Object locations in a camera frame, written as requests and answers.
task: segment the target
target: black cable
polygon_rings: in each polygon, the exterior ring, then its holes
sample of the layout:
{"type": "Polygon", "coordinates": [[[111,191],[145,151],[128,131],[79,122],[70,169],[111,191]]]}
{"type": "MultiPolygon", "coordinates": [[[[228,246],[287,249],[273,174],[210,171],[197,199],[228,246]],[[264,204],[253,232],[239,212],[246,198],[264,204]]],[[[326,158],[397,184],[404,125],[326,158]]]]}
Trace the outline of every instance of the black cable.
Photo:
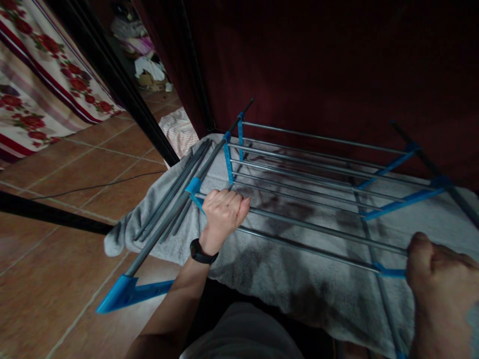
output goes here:
{"type": "Polygon", "coordinates": [[[138,178],[138,177],[141,177],[141,176],[155,175],[155,174],[164,173],[164,172],[166,172],[166,171],[149,172],[149,173],[147,173],[147,174],[142,174],[142,175],[133,176],[133,177],[130,177],[130,178],[128,178],[128,179],[122,179],[122,180],[119,180],[119,181],[116,181],[116,182],[112,182],[112,183],[99,184],[99,185],[92,186],[92,187],[85,187],[85,188],[73,189],[73,190],[68,191],[68,192],[59,193],[59,194],[53,194],[53,195],[51,195],[51,196],[30,198],[30,200],[60,197],[60,196],[62,196],[62,195],[66,195],[66,194],[73,193],[73,192],[78,192],[78,191],[81,191],[81,190],[98,188],[98,187],[105,187],[105,186],[112,185],[112,184],[117,184],[117,183],[121,183],[121,182],[126,182],[126,181],[128,181],[128,180],[134,180],[135,178],[138,178]]]}

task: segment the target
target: left hand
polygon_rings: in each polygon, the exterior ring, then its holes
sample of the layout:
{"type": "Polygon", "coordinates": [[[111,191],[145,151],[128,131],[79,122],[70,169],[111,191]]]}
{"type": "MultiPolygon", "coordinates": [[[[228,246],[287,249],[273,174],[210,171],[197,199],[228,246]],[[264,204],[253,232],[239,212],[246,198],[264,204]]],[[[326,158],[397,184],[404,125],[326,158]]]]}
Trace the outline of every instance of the left hand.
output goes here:
{"type": "Polygon", "coordinates": [[[223,189],[212,190],[205,198],[205,211],[208,224],[201,233],[200,245],[206,255],[218,253],[226,238],[233,233],[244,221],[249,212],[249,197],[234,191],[223,189]]]}

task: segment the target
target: floral fabric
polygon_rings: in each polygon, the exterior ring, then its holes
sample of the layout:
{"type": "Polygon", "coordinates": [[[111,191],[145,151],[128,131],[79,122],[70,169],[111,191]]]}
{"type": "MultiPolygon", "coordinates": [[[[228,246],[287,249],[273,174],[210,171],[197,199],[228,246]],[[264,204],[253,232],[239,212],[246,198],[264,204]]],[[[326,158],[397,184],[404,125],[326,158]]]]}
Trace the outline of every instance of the floral fabric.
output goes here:
{"type": "Polygon", "coordinates": [[[121,112],[49,8],[0,0],[0,158],[31,155],[121,112]]]}

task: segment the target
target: pink striped cloth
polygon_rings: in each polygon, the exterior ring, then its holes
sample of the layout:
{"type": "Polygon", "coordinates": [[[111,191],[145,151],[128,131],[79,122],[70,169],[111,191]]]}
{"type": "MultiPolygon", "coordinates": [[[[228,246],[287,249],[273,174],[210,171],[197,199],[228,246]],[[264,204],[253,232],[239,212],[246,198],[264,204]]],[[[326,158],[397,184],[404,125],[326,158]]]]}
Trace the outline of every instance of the pink striped cloth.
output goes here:
{"type": "Polygon", "coordinates": [[[162,117],[160,128],[180,159],[188,153],[191,146],[199,141],[183,107],[162,117]]]}

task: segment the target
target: drying rack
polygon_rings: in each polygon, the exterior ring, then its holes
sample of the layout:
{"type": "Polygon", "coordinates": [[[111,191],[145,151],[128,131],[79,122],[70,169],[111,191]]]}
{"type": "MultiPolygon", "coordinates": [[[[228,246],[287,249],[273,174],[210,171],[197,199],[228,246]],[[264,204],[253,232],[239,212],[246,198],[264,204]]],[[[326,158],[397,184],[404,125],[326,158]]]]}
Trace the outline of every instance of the drying rack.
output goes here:
{"type": "Polygon", "coordinates": [[[136,274],[137,270],[139,269],[139,267],[141,266],[141,264],[146,259],[146,257],[148,256],[148,254],[150,253],[150,251],[153,249],[153,247],[156,245],[157,242],[162,243],[172,233],[173,235],[176,234],[178,227],[181,225],[183,219],[186,216],[186,213],[189,209],[191,202],[194,202],[202,210],[203,200],[206,197],[206,195],[201,193],[200,191],[202,182],[205,179],[206,174],[213,160],[221,151],[221,149],[223,149],[225,158],[226,158],[228,178],[230,182],[229,189],[231,189],[234,185],[250,187],[253,189],[257,189],[259,191],[271,192],[279,196],[287,197],[289,199],[294,199],[301,202],[307,202],[308,204],[325,207],[330,210],[346,211],[358,217],[358,220],[360,220],[362,223],[364,237],[353,235],[347,232],[342,232],[335,229],[331,229],[328,227],[320,226],[310,222],[298,220],[295,218],[290,218],[290,217],[269,212],[260,208],[251,207],[249,210],[251,213],[254,213],[257,215],[265,216],[274,220],[287,222],[300,227],[312,229],[317,232],[343,238],[348,241],[353,241],[356,243],[367,245],[370,256],[371,256],[371,263],[354,260],[348,257],[344,257],[344,256],[341,256],[332,252],[328,252],[319,248],[310,247],[310,246],[307,246],[298,242],[294,242],[291,240],[273,237],[262,232],[245,228],[243,226],[240,226],[237,230],[240,232],[248,233],[250,235],[254,235],[254,236],[266,239],[266,240],[281,243],[282,245],[287,245],[298,250],[314,253],[318,256],[339,261],[341,263],[348,264],[350,266],[374,273],[377,278],[377,283],[378,283],[379,291],[383,301],[384,310],[388,319],[389,327],[391,329],[391,335],[392,335],[393,343],[396,349],[397,358],[405,358],[405,354],[404,354],[406,352],[405,346],[400,341],[398,329],[396,328],[394,324],[394,320],[391,314],[389,299],[388,299],[384,282],[383,282],[384,277],[404,279],[405,270],[404,269],[389,269],[384,267],[381,263],[378,262],[376,251],[385,250],[385,251],[389,251],[402,256],[407,256],[407,251],[404,248],[400,248],[394,245],[372,240],[367,222],[374,218],[378,218],[382,215],[386,215],[390,212],[404,208],[406,206],[413,205],[414,203],[417,203],[419,201],[426,200],[428,198],[441,194],[445,191],[449,193],[449,195],[453,198],[453,200],[457,203],[457,205],[463,210],[463,212],[468,216],[468,218],[475,224],[475,226],[478,229],[479,229],[479,216],[470,207],[470,205],[461,197],[461,195],[457,192],[457,190],[451,184],[449,179],[446,176],[442,175],[439,169],[429,160],[429,158],[422,151],[421,147],[417,143],[415,143],[395,122],[391,122],[392,126],[407,143],[404,150],[396,150],[396,149],[391,149],[386,147],[368,145],[368,144],[363,144],[359,142],[329,138],[329,137],[318,136],[318,135],[311,135],[311,134],[306,134],[306,133],[301,133],[296,131],[290,131],[286,129],[280,129],[280,128],[272,127],[272,126],[265,126],[265,125],[260,125],[256,123],[245,122],[244,121],[245,113],[252,103],[253,103],[253,99],[250,100],[246,108],[238,115],[237,119],[234,121],[230,129],[223,136],[222,140],[215,146],[212,154],[207,159],[207,161],[202,166],[202,168],[199,169],[196,176],[194,175],[197,169],[199,168],[200,163],[203,161],[203,158],[205,157],[206,153],[208,152],[208,147],[210,144],[209,140],[205,141],[198,148],[197,152],[190,157],[190,159],[185,165],[184,170],[178,176],[177,180],[173,183],[172,189],[158,204],[155,211],[151,213],[150,217],[147,219],[145,224],[138,231],[135,239],[139,241],[145,240],[145,238],[153,230],[154,223],[157,223],[159,221],[164,211],[166,210],[166,207],[168,207],[168,204],[173,200],[174,196],[179,191],[179,188],[181,188],[183,185],[180,191],[180,194],[178,196],[178,199],[173,205],[173,208],[171,209],[169,213],[167,213],[165,219],[161,222],[156,232],[150,237],[148,242],[145,244],[144,248],[141,250],[141,252],[137,256],[137,258],[135,259],[131,267],[128,269],[128,271],[124,275],[122,275],[118,279],[118,281],[115,283],[111,291],[108,293],[108,295],[105,297],[103,302],[98,307],[97,312],[108,313],[129,305],[150,299],[152,297],[164,294],[169,290],[173,281],[153,283],[153,284],[137,287],[136,283],[138,281],[138,278],[135,278],[134,275],[136,274]],[[368,163],[364,161],[348,159],[348,158],[344,158],[340,156],[333,156],[333,155],[329,155],[325,153],[306,151],[306,150],[297,149],[297,148],[293,148],[289,146],[283,146],[283,145],[274,144],[270,142],[255,140],[252,138],[245,138],[243,136],[244,126],[258,127],[262,129],[271,130],[271,131],[279,131],[279,132],[293,134],[297,136],[315,138],[318,140],[334,141],[334,142],[342,143],[342,144],[360,146],[360,147],[365,147],[365,148],[369,148],[373,150],[393,153],[393,154],[396,154],[397,156],[392,161],[390,161],[387,165],[382,166],[382,165],[372,164],[372,163],[368,163]],[[239,134],[238,144],[231,143],[231,132],[232,130],[234,130],[235,127],[238,127],[238,134],[239,134]],[[249,141],[249,145],[245,146],[244,141],[249,141]],[[295,151],[299,153],[305,153],[310,156],[308,158],[300,158],[300,157],[294,157],[294,156],[290,156],[290,155],[286,155],[282,153],[266,151],[263,149],[253,147],[254,143],[272,146],[279,149],[291,150],[291,151],[295,151]],[[231,148],[238,149],[239,160],[232,159],[231,148]],[[247,161],[245,154],[261,155],[267,158],[287,161],[289,163],[296,164],[296,165],[304,165],[307,167],[320,169],[324,172],[348,175],[350,176],[350,183],[341,182],[335,179],[321,177],[317,175],[307,174],[297,170],[285,170],[281,168],[275,168],[275,167],[266,166],[263,164],[250,162],[250,161],[247,161]],[[311,159],[311,156],[345,162],[346,167],[332,165],[332,164],[324,163],[321,161],[315,161],[311,159]],[[421,184],[421,183],[412,182],[406,179],[399,179],[399,178],[386,176],[387,173],[391,172],[393,169],[397,168],[399,165],[403,164],[404,162],[406,162],[413,156],[418,156],[422,160],[422,162],[432,172],[434,178],[430,181],[429,184],[421,184]],[[354,170],[351,168],[349,164],[358,164],[358,165],[368,166],[370,168],[376,169],[376,171],[373,173],[369,173],[365,171],[354,170]],[[233,165],[238,165],[236,171],[233,170],[233,165]],[[265,172],[286,176],[290,179],[304,180],[307,182],[315,183],[321,187],[349,191],[352,194],[354,194],[355,200],[352,201],[349,199],[332,196],[330,194],[321,193],[318,191],[311,191],[311,190],[293,186],[290,184],[285,184],[281,182],[272,181],[270,179],[267,180],[267,179],[262,179],[261,177],[244,174],[240,172],[242,166],[251,167],[257,170],[262,170],[265,172]],[[241,178],[241,177],[248,178],[251,180],[253,179],[259,182],[263,182],[265,184],[272,184],[275,186],[284,187],[284,188],[302,192],[302,193],[307,193],[317,197],[326,198],[328,200],[335,200],[337,202],[353,204],[358,207],[358,211],[357,212],[348,211],[340,207],[331,206],[329,204],[324,204],[324,203],[312,201],[309,199],[295,197],[290,194],[285,194],[285,193],[270,190],[268,188],[240,182],[238,178],[241,178]],[[354,178],[361,179],[359,184],[355,184],[354,178]],[[384,181],[389,181],[393,183],[414,186],[418,188],[418,191],[406,197],[399,198],[392,195],[378,193],[378,192],[374,192],[367,189],[368,186],[376,180],[384,180],[384,181]],[[362,203],[359,197],[360,194],[366,194],[372,197],[383,198],[391,202],[382,207],[372,206],[369,204],[362,203]]]}

